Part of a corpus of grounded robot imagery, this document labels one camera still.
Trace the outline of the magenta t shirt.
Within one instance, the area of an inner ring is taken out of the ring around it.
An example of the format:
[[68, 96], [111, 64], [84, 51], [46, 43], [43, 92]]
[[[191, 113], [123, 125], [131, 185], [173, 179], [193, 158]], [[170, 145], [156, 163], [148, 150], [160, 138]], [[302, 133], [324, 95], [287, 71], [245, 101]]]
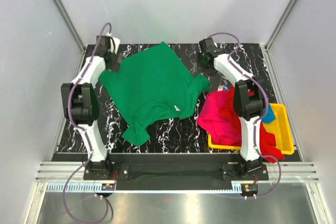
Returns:
[[210, 134], [215, 145], [241, 146], [241, 124], [233, 97], [233, 89], [208, 94], [197, 118], [197, 124]]

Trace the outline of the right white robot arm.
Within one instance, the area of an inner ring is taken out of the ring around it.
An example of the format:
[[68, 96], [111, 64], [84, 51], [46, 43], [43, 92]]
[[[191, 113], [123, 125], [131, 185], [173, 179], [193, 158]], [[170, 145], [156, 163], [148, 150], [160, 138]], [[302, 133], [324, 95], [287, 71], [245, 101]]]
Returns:
[[256, 176], [263, 164], [260, 150], [260, 126], [268, 113], [268, 98], [263, 79], [248, 73], [231, 58], [231, 53], [216, 47], [212, 37], [199, 41], [199, 70], [220, 72], [234, 85], [233, 109], [241, 125], [240, 160], [234, 171], [244, 180]]

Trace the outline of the green t shirt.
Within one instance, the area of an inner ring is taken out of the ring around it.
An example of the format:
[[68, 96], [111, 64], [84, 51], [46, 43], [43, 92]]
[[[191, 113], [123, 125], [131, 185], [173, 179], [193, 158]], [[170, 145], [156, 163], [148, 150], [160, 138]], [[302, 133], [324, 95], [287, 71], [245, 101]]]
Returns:
[[122, 137], [136, 146], [150, 138], [146, 129], [154, 122], [192, 116], [211, 86], [164, 42], [123, 59], [118, 72], [105, 70], [99, 80], [129, 125]]

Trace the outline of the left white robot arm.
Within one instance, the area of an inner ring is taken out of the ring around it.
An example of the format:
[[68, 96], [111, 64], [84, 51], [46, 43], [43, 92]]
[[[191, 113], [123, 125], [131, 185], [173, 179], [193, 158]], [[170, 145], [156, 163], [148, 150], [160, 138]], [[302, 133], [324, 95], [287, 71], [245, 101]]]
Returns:
[[120, 40], [111, 33], [98, 36], [91, 56], [86, 58], [78, 75], [61, 85], [64, 116], [79, 132], [88, 152], [84, 167], [103, 180], [113, 175], [113, 165], [98, 127], [100, 108], [94, 88], [104, 71], [119, 71], [122, 61], [118, 56], [119, 45]]

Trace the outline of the red t shirt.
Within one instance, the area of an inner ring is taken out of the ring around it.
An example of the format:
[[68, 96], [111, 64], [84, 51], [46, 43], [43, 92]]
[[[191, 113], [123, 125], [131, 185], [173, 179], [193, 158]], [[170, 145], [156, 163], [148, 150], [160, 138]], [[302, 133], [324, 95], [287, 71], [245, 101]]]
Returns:
[[[218, 91], [223, 93], [224, 106], [218, 110], [219, 116], [223, 117], [225, 126], [220, 133], [216, 134], [213, 142], [218, 145], [241, 146], [242, 130], [238, 115], [233, 108], [234, 88], [230, 90], [220, 86]], [[272, 155], [276, 159], [284, 159], [282, 152], [276, 148], [276, 137], [260, 126], [260, 150], [263, 155]]]

